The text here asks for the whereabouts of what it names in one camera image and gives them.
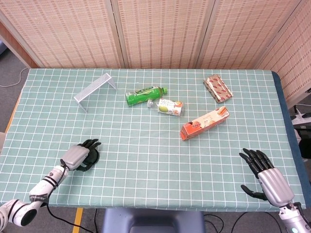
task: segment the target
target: table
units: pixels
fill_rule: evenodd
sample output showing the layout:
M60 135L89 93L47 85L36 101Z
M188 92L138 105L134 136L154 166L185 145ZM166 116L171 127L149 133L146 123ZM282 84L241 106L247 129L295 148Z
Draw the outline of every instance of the table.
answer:
M82 103L85 114L73 96L106 72L118 90L103 85ZM203 85L212 74L221 75L232 99L215 102ZM126 91L151 85L167 87L166 97L185 102L186 114L161 115L146 103L127 106ZM180 139L184 123L223 105L230 112L224 123ZM85 173L72 172L50 205L275 210L240 188L261 190L239 157L242 148L251 148L269 155L291 184L294 200L306 207L311 188L288 120L278 76L267 70L31 69L0 156L0 204L28 201L31 188L70 146L99 138L99 162Z

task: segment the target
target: plastic bottle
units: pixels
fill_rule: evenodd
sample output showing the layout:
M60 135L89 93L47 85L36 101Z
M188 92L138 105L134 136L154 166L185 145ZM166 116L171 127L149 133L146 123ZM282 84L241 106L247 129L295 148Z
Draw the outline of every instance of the plastic bottle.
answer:
M159 113L165 113L173 116L182 116L185 110L184 104L181 101L172 101L160 99L157 101L148 100L148 108L155 108Z
M156 100L166 93L165 87L151 86L139 91L126 92L125 97L128 106L131 106L147 100Z

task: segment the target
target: snack box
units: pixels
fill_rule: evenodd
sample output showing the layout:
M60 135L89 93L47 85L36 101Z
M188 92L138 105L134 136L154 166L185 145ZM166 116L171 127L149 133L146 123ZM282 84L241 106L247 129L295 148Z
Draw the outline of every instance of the snack box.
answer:
M203 83L218 103L222 103L233 96L232 92L228 89L218 74L209 76L204 79Z
M228 118L228 116L229 112L226 107L223 106L218 108L205 114L204 116L184 124L180 131L180 137L183 141L195 137L198 134L222 123Z

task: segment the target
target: silver robotic hand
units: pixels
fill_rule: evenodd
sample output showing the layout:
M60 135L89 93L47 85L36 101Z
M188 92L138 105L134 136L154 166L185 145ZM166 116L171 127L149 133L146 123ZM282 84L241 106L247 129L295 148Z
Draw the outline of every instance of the silver robotic hand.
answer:
M10 200L0 206L0 232L8 222L17 226L28 225L36 216L40 207L49 203L52 192L68 176L68 171L89 170L99 159L96 147L98 139L89 139L82 144L71 147L61 158L61 165L53 168L30 192L31 203Z
M279 207L279 217L289 233L311 233L311 224L303 215L301 203L293 203L294 193L282 173L273 166L268 156L262 151L243 149L239 155L248 163L258 179L263 193L253 192L245 185L241 188L253 198L269 201Z

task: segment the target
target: black table edge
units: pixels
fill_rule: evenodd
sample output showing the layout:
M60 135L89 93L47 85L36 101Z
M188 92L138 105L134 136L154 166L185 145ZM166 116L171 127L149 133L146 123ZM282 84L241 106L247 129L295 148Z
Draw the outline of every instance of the black table edge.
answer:
M283 119L285 123L285 129L288 137L288 141L290 143L290 147L292 150L293 159L295 162L296 170L300 179L302 193L305 198L306 207L311 207L311 185L309 182L309 178L305 169L305 165L303 164L302 157L300 154L300 149L298 146L297 138L294 132L294 127L290 118L290 115L287 110L287 104L285 101L281 79L277 73L272 71L272 76L274 79L274 83L276 86L277 96L280 102Z

